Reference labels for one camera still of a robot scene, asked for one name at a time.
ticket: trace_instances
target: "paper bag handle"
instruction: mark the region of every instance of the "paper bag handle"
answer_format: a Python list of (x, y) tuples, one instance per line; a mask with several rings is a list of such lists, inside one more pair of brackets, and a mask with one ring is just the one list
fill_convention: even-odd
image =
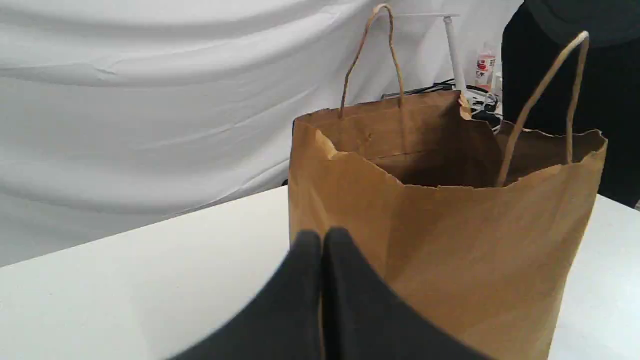
[(394, 59), (394, 65), (396, 66), (396, 72), (398, 75), (398, 83), (400, 84), (400, 97), (398, 98), (398, 106), (402, 106), (404, 100), (404, 84), (402, 81), (402, 71), (400, 71), (400, 65), (398, 65), (398, 60), (396, 58), (396, 51), (394, 50), (394, 15), (391, 12), (391, 6), (387, 4), (380, 4), (373, 9), (373, 13), (369, 17), (367, 21), (367, 26), (364, 28), (364, 35), (362, 36), (362, 40), (360, 41), (360, 48), (358, 48), (358, 53), (356, 54), (356, 58), (353, 60), (349, 71), (347, 71), (347, 76), (344, 78), (344, 89), (342, 91), (342, 102), (340, 104), (340, 113), (338, 114), (338, 118), (342, 119), (342, 115), (344, 113), (344, 102), (347, 99), (347, 87), (349, 86), (349, 77), (351, 76), (351, 72), (353, 68), (356, 66), (358, 59), (360, 58), (360, 53), (362, 52), (362, 48), (364, 47), (364, 42), (367, 39), (367, 35), (369, 34), (369, 28), (371, 28), (371, 24), (375, 19), (376, 15), (380, 12), (382, 8), (387, 9), (389, 13), (389, 47), (391, 48), (391, 57)]
[(509, 141), (507, 142), (507, 147), (504, 151), (504, 160), (502, 161), (502, 166), (500, 167), (500, 173), (498, 175), (498, 179), (496, 180), (495, 186), (497, 188), (501, 188), (504, 186), (504, 182), (507, 179), (507, 173), (509, 172), (509, 167), (511, 166), (511, 159), (513, 157), (513, 151), (515, 150), (516, 143), (518, 141), (518, 137), (524, 128), (524, 124), (527, 121), (527, 117), (531, 112), (533, 106), (538, 102), (542, 93), (547, 89), (547, 86), (553, 80), (554, 76), (556, 76), (560, 66), (564, 64), (564, 61), (569, 57), (572, 51), (581, 45), (580, 47), (580, 57), (578, 58), (578, 69), (575, 73), (575, 82), (573, 83), (573, 94), (571, 97), (571, 103), (569, 105), (569, 110), (566, 116), (566, 163), (573, 163), (573, 116), (575, 115), (575, 109), (578, 107), (578, 97), (580, 96), (580, 85), (582, 84), (582, 75), (584, 73), (584, 64), (587, 61), (587, 51), (589, 50), (589, 33), (583, 31), (573, 39), (573, 41), (565, 47), (564, 50), (558, 55), (553, 65), (551, 65), (551, 69), (547, 72), (545, 77), (538, 85), (538, 88), (533, 93), (529, 101), (522, 108), (522, 112), (518, 116), (518, 120), (516, 121), (515, 127), (513, 128), (513, 132), (509, 136)]

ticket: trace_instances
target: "white fabric backdrop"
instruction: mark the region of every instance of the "white fabric backdrop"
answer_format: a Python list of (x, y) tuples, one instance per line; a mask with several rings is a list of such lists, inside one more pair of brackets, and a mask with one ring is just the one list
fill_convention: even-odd
[[(463, 14), (467, 79), (519, 2), (391, 1)], [(0, 266), (278, 186), (292, 120), (338, 104), (376, 3), (0, 0)], [(452, 77), (441, 20), (396, 24), (407, 88)], [(387, 28), (349, 102), (397, 91)]]

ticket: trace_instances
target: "white table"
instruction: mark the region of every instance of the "white table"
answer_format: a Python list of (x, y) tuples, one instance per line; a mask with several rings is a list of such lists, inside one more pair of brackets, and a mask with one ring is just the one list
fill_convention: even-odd
[[(287, 190), (0, 268), (0, 359), (164, 359), (235, 315), (289, 246)], [(640, 213), (599, 197), (551, 359), (640, 358)]]

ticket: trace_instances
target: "person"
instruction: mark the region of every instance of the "person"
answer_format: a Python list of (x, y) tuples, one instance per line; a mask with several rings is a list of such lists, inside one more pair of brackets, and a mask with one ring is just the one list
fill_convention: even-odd
[[(640, 200), (640, 1), (525, 0), (502, 39), (504, 116), (517, 119), (560, 51), (581, 31), (591, 40), (574, 132), (609, 140), (600, 194), (626, 206)], [(579, 51), (557, 73), (526, 128), (566, 132)]]

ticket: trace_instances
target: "brown paper bag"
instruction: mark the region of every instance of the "brown paper bag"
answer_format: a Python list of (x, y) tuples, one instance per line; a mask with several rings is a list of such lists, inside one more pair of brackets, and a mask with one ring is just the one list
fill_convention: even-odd
[[(389, 45), (393, 17), (389, 11)], [(607, 141), (572, 134), (588, 34), (565, 49), (520, 114), (494, 135), (457, 92), (321, 110), (295, 121), (292, 239), (347, 228), (376, 271), (422, 316), (496, 359), (546, 359), (564, 284), (596, 199)], [(523, 131), (582, 44), (568, 136)]]

